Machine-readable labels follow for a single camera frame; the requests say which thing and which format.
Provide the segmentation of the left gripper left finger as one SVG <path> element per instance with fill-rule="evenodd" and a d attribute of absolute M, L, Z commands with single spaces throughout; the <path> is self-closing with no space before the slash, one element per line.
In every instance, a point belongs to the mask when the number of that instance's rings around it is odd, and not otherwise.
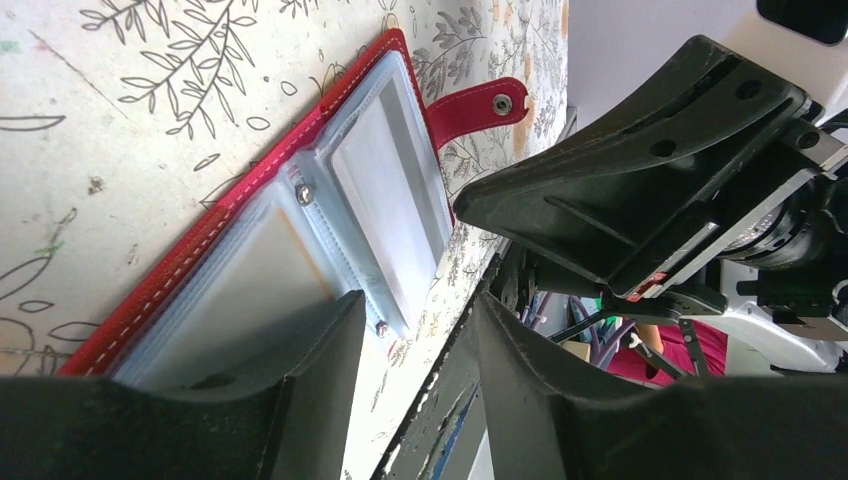
<path fill-rule="evenodd" d="M 364 294 L 351 291 L 262 354 L 190 388 L 5 378 L 1 475 L 337 479 L 364 327 Z"/>

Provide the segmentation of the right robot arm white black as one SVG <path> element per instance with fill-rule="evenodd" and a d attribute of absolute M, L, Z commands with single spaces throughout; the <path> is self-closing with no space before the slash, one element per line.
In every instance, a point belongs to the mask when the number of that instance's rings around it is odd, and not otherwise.
<path fill-rule="evenodd" d="M 503 298 L 534 323 L 568 296 L 561 342 L 639 324 L 701 326 L 782 374 L 847 369 L 847 5 L 758 1 L 722 39 L 696 35 L 632 93 L 545 151 L 465 186 L 464 223 L 511 243 Z"/>

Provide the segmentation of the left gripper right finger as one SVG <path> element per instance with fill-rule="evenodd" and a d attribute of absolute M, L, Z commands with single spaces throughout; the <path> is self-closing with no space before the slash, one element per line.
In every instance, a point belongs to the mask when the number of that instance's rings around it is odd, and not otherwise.
<path fill-rule="evenodd" d="M 498 479 L 843 479 L 840 376 L 687 378 L 650 389 L 474 301 Z"/>

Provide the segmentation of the red leather card holder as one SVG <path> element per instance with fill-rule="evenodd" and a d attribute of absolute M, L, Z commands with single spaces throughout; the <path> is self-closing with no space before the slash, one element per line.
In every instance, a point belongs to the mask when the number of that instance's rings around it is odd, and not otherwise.
<path fill-rule="evenodd" d="M 246 204 L 275 178 L 296 151 L 317 138 L 365 77 L 375 72 L 378 62 L 392 52 L 400 55 L 402 71 L 413 77 L 415 72 L 403 31 L 387 30 L 366 47 L 312 110 L 198 218 L 58 369 L 58 375 L 103 376 L 118 366 L 157 322 L 163 309 L 206 264 L 213 248 L 221 243 L 223 234 L 230 230 Z M 412 90 L 413 102 L 422 111 L 434 152 L 461 136 L 516 124 L 528 113 L 525 105 L 528 90 L 521 80 L 510 76 L 451 93 L 432 104 L 425 103 L 418 85 Z"/>

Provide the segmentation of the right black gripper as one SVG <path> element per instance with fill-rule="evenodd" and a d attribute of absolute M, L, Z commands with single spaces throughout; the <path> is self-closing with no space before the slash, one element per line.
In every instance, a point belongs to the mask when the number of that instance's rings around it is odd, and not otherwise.
<path fill-rule="evenodd" d="M 592 124 L 467 185 L 454 210 L 629 313 L 668 302 L 724 314 L 721 260 L 757 269 L 742 287 L 767 304 L 821 310 L 847 253 L 842 161 L 819 112 L 800 87 L 697 35 Z"/>

